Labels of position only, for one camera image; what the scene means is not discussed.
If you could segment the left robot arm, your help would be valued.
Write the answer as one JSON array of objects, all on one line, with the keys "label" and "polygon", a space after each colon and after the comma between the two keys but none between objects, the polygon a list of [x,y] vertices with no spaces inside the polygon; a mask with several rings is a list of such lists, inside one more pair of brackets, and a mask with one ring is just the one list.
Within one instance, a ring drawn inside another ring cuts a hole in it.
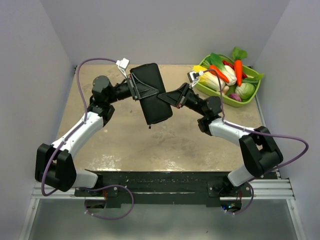
[{"label": "left robot arm", "polygon": [[66,192],[71,188],[85,188],[92,196],[99,196],[104,184],[96,173],[77,170],[74,158],[85,143],[100,131],[112,118],[113,103],[132,97],[143,103],[154,103],[157,95],[165,91],[161,76],[145,77],[131,73],[123,82],[112,85],[107,76],[93,80],[90,104],[85,105],[80,120],[61,138],[51,144],[41,144],[36,152],[35,179],[41,184],[41,192],[49,196],[45,186],[53,191]]}]

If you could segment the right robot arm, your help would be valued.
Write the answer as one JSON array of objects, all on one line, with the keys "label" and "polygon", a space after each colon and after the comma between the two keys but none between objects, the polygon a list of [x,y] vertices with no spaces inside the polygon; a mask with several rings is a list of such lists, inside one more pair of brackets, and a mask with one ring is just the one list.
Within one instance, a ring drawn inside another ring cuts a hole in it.
[{"label": "right robot arm", "polygon": [[283,162],[283,155],[266,127],[246,128],[219,116],[222,112],[219,97],[202,99],[185,83],[177,90],[159,94],[158,98],[173,107],[187,107],[199,113],[202,118],[197,122],[201,132],[240,147],[243,165],[231,171],[222,184],[227,196],[235,196],[242,184],[263,176]]}]

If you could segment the black tool case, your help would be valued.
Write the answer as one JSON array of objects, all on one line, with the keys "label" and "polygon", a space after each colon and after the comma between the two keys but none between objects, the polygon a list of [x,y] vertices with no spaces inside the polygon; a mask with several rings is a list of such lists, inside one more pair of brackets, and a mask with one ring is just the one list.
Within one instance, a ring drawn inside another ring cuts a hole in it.
[{"label": "black tool case", "polygon": [[138,100],[148,125],[163,122],[173,115],[171,105],[158,97],[166,92],[159,66],[147,63],[134,67],[130,75],[138,90]]}]

